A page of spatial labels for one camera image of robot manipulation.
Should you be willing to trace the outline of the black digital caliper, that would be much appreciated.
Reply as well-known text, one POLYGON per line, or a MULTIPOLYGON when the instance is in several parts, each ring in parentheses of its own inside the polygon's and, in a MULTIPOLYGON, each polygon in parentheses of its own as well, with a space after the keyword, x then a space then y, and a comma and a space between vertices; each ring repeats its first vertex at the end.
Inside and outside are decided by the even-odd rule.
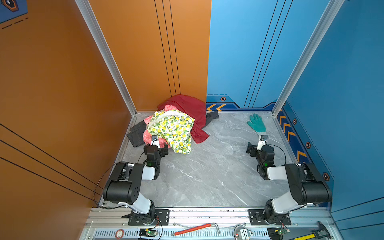
POLYGON ((287 240, 333 240, 326 226, 318 221, 315 228, 296 228, 287 235, 287 240))

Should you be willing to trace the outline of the lemon print cloth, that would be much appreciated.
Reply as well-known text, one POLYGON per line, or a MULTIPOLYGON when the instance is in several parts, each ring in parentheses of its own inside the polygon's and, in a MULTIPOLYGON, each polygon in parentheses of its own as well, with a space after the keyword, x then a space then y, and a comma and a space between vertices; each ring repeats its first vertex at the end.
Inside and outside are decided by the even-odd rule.
POLYGON ((179 110, 155 112, 147 125, 151 135, 165 139, 175 153, 191 153, 195 119, 179 110))

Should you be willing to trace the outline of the dark red cloth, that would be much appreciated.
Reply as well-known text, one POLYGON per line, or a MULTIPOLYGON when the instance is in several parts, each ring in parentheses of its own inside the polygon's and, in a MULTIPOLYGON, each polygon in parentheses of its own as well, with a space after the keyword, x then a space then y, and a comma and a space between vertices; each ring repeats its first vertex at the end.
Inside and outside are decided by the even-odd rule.
POLYGON ((203 130, 206 126, 206 103, 186 95, 176 95, 159 104, 158 110, 163 110, 166 105, 172 105, 179 111, 195 119, 191 135, 195 143, 200 144, 208 139, 209 135, 203 130))

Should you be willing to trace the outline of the left green circuit board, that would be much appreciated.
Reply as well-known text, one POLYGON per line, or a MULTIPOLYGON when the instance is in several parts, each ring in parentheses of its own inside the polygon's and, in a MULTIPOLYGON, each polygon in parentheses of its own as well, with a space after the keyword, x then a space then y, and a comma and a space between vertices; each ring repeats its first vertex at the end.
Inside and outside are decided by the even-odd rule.
POLYGON ((158 231, 154 229, 140 229, 139 239, 155 238, 158 235, 158 231))

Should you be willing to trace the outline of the dark grey cloth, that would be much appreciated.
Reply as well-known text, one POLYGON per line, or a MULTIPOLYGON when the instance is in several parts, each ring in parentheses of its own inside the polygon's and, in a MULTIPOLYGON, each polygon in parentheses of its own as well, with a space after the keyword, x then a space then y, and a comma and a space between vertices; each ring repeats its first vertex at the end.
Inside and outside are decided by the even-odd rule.
MULTIPOLYGON (((207 113, 206 114, 206 125, 204 127, 202 127, 202 129, 207 127, 208 124, 210 124, 212 120, 215 120, 218 118, 219 118, 219 112, 207 113)), ((130 128, 130 132, 127 134, 127 137, 129 138, 133 147, 140 147, 140 146, 146 144, 143 140, 143 133, 145 130, 147 130, 147 125, 145 124, 144 121, 141 121, 141 122, 137 123, 136 125, 134 125, 132 128, 130 128)))

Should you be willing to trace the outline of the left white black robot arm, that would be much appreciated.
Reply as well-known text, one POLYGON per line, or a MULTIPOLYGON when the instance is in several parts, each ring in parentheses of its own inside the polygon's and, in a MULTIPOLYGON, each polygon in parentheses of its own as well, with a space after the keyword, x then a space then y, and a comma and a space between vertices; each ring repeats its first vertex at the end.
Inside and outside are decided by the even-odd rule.
POLYGON ((118 208, 129 208, 131 213, 122 216, 129 219, 130 226, 160 224, 166 212, 156 212, 152 200, 141 194, 142 181, 156 180, 161 172, 161 158, 169 154, 167 144, 163 148, 147 144, 144 146, 147 159, 143 163, 119 162, 112 170, 103 190, 103 199, 118 208))

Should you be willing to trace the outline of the white connector block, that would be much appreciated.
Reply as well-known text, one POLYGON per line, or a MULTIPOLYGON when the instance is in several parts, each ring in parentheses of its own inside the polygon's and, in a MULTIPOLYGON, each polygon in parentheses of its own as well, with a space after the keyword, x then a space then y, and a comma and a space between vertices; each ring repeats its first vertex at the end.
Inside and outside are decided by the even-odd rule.
POLYGON ((247 228, 238 228, 234 232, 234 236, 236 240, 250 240, 249 231, 247 228))

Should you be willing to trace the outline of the green circuit board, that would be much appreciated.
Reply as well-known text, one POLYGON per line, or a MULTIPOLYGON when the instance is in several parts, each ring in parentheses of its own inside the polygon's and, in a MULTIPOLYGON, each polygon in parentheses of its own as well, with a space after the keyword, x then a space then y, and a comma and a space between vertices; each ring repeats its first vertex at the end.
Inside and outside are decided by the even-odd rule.
POLYGON ((289 229, 279 229, 275 230, 275 233, 277 233, 279 236, 283 236, 285 234, 290 233, 291 231, 289 229))
POLYGON ((158 235, 158 231, 154 229, 140 229, 139 239, 155 238, 158 235))

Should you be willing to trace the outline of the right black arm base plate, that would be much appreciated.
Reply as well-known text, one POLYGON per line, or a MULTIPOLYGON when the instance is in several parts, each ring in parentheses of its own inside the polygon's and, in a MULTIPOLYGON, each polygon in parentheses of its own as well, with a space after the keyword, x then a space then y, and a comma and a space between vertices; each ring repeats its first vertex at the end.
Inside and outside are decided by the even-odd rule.
POLYGON ((262 209, 249 209, 248 214, 252 226, 289 226, 292 224, 290 216, 288 214, 276 214, 275 212, 267 214, 265 213, 265 210, 262 209))

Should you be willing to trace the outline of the pink patterned cloth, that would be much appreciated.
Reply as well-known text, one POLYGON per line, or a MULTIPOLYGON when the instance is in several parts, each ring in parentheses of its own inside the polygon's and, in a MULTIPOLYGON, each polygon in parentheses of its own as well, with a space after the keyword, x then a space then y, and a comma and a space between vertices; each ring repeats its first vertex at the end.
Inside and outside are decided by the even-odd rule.
MULTIPOLYGON (((170 110, 178 110, 178 108, 176 108, 175 106, 173 105, 166 105, 164 109, 161 110, 161 112, 164 112, 164 111, 170 111, 170 110)), ((144 122, 146 125, 148 125, 151 121, 151 119, 153 118, 154 114, 152 116, 149 116, 147 118, 144 119, 144 122)), ((148 130, 145 130, 144 133, 143 133, 143 140, 146 144, 153 144, 153 140, 152 140, 152 135, 149 133, 148 130)), ((165 144, 167 144, 167 141, 161 137, 158 137, 158 141, 159 141, 159 145, 160 145, 160 148, 164 148, 165 147, 165 144)))

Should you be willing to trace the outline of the red handled hex key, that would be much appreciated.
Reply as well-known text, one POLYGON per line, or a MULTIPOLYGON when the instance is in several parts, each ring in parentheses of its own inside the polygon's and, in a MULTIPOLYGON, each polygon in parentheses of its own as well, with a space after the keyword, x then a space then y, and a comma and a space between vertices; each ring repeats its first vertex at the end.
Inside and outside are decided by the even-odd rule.
POLYGON ((211 227, 216 228, 218 234, 219 235, 221 234, 220 228, 219 228, 219 226, 216 223, 208 223, 208 224, 204 224, 204 225, 200 225, 200 226, 196 226, 196 227, 192 227, 192 228, 187 228, 185 230, 175 232, 175 233, 173 233, 173 236, 179 236, 179 235, 183 235, 183 234, 186 234, 186 233, 195 232, 195 231, 198 231, 198 230, 202 230, 202 229, 206 229, 206 228, 211 228, 211 227))

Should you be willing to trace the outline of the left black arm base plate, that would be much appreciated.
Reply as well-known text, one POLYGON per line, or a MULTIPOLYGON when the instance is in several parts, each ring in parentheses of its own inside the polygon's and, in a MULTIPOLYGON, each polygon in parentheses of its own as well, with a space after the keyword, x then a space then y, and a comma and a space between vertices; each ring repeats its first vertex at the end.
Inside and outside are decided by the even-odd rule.
POLYGON ((170 220, 170 210, 155 209, 146 215, 132 213, 128 225, 129 226, 154 226, 160 221, 161 226, 168 226, 170 220))

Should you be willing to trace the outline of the right green circuit board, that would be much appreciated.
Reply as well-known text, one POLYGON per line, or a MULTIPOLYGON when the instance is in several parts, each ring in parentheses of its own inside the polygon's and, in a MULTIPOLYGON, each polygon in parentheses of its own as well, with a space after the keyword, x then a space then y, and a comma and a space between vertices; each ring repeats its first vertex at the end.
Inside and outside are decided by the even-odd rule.
POLYGON ((279 229, 275 230, 275 233, 277 233, 279 236, 283 236, 285 234, 290 233, 291 231, 289 229, 279 229))

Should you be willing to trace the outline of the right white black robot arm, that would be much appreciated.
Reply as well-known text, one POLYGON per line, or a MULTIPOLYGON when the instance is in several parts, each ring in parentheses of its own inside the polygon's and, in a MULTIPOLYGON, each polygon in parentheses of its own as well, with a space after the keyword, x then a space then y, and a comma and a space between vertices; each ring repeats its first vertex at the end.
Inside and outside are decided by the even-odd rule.
POLYGON ((258 161, 257 171, 267 181, 287 181, 289 191, 266 202, 264 209, 249 210, 252 225, 289 225, 290 213, 307 205, 332 201, 332 191, 314 164, 276 166, 271 145, 248 143, 246 153, 258 161))

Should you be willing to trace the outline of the green work glove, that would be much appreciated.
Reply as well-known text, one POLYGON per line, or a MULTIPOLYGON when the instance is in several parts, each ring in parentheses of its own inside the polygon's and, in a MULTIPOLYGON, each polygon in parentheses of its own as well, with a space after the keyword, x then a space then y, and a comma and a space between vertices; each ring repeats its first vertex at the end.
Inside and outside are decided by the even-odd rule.
POLYGON ((262 118, 257 114, 250 115, 250 120, 247 121, 247 124, 257 133, 264 133, 266 131, 262 118))

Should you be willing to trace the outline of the red round sticker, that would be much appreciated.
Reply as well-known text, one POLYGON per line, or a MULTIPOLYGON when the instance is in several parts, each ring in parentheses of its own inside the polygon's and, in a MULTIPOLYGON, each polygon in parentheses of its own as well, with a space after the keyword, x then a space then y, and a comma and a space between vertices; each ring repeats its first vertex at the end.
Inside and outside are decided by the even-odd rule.
POLYGON ((119 229, 115 233, 115 239, 120 240, 125 235, 125 231, 123 229, 119 229))

